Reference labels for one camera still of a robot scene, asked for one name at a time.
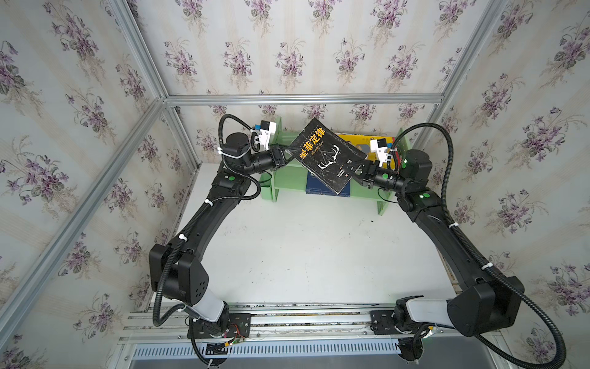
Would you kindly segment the yellow book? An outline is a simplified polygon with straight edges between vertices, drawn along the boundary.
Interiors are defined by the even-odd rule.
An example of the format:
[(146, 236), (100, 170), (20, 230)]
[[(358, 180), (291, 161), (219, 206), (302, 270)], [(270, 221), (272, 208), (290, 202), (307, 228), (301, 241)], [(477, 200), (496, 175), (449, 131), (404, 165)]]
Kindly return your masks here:
[(345, 134), (338, 134), (340, 138), (348, 143), (355, 146), (357, 149), (363, 152), (370, 152), (370, 141), (371, 140), (379, 140), (385, 139), (387, 146), (391, 147), (394, 142), (393, 137), (383, 137), (383, 136), (371, 136), (371, 135), (345, 135)]

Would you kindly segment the dark blue book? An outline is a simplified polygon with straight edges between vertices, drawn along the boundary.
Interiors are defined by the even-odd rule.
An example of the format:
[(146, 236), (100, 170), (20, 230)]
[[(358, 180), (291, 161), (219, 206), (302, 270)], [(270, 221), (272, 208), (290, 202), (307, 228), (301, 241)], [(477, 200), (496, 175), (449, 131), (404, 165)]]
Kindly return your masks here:
[(350, 198), (350, 189), (351, 185), (348, 183), (340, 193), (336, 193), (324, 183), (322, 183), (322, 181), (319, 180), (319, 178), (313, 173), (307, 172), (307, 183), (305, 187), (305, 193), (307, 195), (325, 195)]

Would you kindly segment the black book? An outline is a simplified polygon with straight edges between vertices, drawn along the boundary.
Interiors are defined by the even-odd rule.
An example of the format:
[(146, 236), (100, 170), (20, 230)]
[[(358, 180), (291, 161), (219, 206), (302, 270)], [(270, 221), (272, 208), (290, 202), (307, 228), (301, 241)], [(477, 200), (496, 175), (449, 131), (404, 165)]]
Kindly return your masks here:
[(288, 146), (293, 157), (327, 187), (340, 193), (350, 182), (346, 167), (367, 155), (313, 118)]

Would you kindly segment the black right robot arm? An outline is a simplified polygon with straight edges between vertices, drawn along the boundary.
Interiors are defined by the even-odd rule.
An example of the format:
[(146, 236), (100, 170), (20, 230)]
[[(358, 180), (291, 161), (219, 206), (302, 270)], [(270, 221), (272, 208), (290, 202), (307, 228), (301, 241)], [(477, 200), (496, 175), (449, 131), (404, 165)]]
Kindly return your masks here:
[(495, 266), (480, 263), (479, 251), (468, 252), (455, 234), (458, 226), (447, 221), (441, 197), (427, 186), (432, 162), (427, 153), (410, 149), (396, 170), (383, 169), (375, 161), (348, 164), (352, 178), (367, 188), (392, 191), (409, 219), (425, 232), (450, 266), (461, 292), (451, 299), (422, 295), (396, 301), (394, 319), (402, 333), (420, 324), (451, 327), (466, 337), (511, 327), (516, 322), (524, 286), (516, 277), (509, 287), (490, 274)]

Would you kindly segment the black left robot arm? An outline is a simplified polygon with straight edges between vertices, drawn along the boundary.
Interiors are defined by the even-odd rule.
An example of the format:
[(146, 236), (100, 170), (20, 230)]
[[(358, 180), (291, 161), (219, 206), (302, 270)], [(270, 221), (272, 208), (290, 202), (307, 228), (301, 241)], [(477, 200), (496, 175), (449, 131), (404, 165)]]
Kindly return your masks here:
[(286, 166), (287, 148), (272, 144), (253, 152), (244, 133), (233, 133), (221, 146), (221, 164), (207, 197), (188, 223), (167, 244), (155, 244), (149, 252), (151, 289), (155, 293), (152, 324), (161, 327), (182, 311), (203, 321), (213, 335), (230, 325), (229, 306), (209, 287), (202, 260), (207, 246), (227, 216), (242, 202), (261, 194), (256, 174)]

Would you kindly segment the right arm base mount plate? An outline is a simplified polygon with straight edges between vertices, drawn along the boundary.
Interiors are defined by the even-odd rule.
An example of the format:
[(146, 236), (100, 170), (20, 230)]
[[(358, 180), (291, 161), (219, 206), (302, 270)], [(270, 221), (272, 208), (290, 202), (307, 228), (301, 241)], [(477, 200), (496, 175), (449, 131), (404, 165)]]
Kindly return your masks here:
[(370, 329), (375, 335), (399, 334), (395, 310), (373, 310), (370, 319)]

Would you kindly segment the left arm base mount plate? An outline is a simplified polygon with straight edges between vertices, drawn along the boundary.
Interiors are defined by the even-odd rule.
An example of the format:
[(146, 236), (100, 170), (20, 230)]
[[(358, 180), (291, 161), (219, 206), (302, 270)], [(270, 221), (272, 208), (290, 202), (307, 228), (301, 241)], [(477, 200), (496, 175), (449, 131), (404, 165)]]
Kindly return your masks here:
[(248, 338), (250, 336), (252, 315), (249, 313), (230, 313), (222, 325), (222, 338)]

